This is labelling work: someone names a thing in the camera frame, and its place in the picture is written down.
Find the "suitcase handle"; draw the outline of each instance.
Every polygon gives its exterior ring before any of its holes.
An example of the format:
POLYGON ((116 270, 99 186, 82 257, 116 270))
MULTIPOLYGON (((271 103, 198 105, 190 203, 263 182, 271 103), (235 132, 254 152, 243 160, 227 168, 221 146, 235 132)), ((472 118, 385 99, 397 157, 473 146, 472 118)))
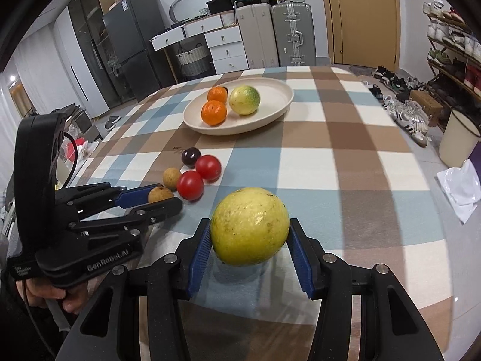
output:
POLYGON ((299 40, 300 40, 300 42, 299 42, 299 44, 297 45, 297 47, 300 48, 300 47, 304 44, 304 37, 303 37, 303 35, 302 35, 302 32, 297 31, 297 30, 294 31, 294 32, 295 32, 297 35, 299 35, 299 40))

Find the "human hand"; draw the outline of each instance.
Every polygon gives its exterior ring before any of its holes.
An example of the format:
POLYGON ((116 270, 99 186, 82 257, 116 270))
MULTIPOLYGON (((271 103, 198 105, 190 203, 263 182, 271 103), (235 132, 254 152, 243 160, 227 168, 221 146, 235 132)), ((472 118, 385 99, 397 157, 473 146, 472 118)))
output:
MULTIPOLYGON (((17 281, 16 285, 23 298, 23 281, 17 281)), ((46 298, 63 300, 63 309, 78 315, 88 300, 87 283, 81 283, 66 291, 54 287, 47 278, 29 278, 26 280, 26 297, 28 305, 41 308, 47 308, 46 298)))

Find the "beige plate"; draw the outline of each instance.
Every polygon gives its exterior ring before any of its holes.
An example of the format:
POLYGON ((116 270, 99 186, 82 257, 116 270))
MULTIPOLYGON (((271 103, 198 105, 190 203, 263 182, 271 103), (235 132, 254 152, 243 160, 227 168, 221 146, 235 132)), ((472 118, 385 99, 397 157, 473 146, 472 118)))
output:
POLYGON ((192 100, 184 110, 185 124, 196 132, 209 136, 228 136, 230 134, 245 133, 270 124, 284 114, 294 98, 294 91, 285 82, 270 78, 239 79, 222 84, 229 94, 238 86, 253 86, 261 96, 259 109, 251 115, 235 113, 227 102, 227 118, 217 126, 209 126, 201 119, 202 106, 207 101, 207 93, 192 100))

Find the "red shoe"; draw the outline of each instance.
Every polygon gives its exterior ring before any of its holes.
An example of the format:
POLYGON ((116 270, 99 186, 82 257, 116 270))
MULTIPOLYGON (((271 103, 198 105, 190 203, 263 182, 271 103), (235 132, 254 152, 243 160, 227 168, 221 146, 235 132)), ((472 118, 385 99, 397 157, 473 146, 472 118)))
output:
POLYGON ((453 7, 451 7, 450 14, 453 20, 460 21, 461 23, 466 24, 463 18, 461 17, 461 15, 458 13, 458 11, 456 11, 453 7))
POLYGON ((464 79, 465 86, 473 89, 478 78, 476 76, 476 68, 474 66, 468 65, 466 67, 466 78, 464 79))
POLYGON ((476 80, 476 85, 474 86, 474 92, 476 92, 476 95, 481 96, 481 72, 479 72, 478 79, 476 80))

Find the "white curtain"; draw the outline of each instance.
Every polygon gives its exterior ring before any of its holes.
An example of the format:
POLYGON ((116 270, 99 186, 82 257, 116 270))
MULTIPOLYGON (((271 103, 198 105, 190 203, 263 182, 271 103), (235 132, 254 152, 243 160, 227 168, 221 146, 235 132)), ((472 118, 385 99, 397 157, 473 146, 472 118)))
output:
POLYGON ((39 114, 80 104, 65 71, 49 25, 17 46, 14 61, 23 87, 39 114))
POLYGON ((14 171, 15 137, 20 119, 4 73, 0 73, 0 194, 3 194, 14 171))

